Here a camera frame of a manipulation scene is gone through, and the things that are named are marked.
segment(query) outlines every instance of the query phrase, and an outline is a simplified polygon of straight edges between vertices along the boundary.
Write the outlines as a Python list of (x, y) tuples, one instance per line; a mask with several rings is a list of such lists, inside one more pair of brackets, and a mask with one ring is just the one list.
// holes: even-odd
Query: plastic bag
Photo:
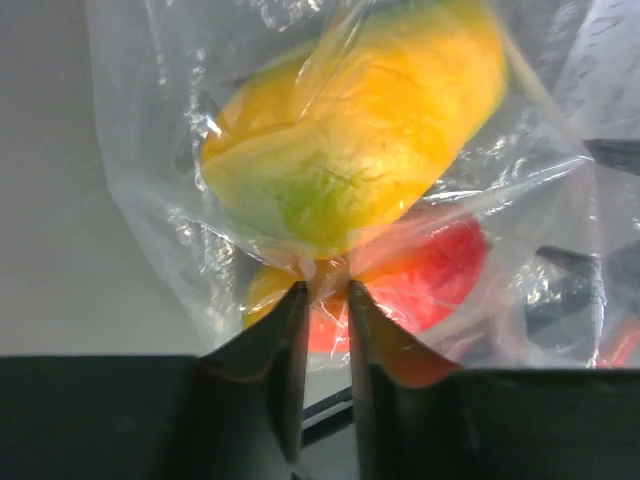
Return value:
[(551, 87), (587, 7), (522, 28), (538, 5), (89, 2), (109, 189), (205, 349), (303, 278), (330, 331), (310, 368), (344, 365), (345, 279), (373, 276), (383, 309), (464, 365), (593, 363), (604, 280), (570, 335), (588, 358), (527, 319), (564, 275), (536, 250), (602, 258), (607, 236), (600, 167), (517, 46)]

